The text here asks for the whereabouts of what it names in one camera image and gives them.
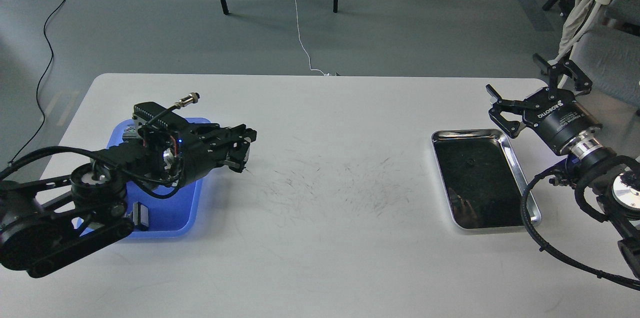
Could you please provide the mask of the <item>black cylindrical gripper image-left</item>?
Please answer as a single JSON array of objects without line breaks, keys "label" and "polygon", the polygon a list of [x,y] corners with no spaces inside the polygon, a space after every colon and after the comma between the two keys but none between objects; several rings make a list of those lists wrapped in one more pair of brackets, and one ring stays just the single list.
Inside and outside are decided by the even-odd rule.
[{"label": "black cylindrical gripper image-left", "polygon": [[106,149],[106,168],[148,190],[179,189],[222,166],[242,173],[258,132],[245,124],[223,128],[217,123],[190,123],[176,114],[190,104],[135,104],[136,135],[124,136],[121,144]]}]

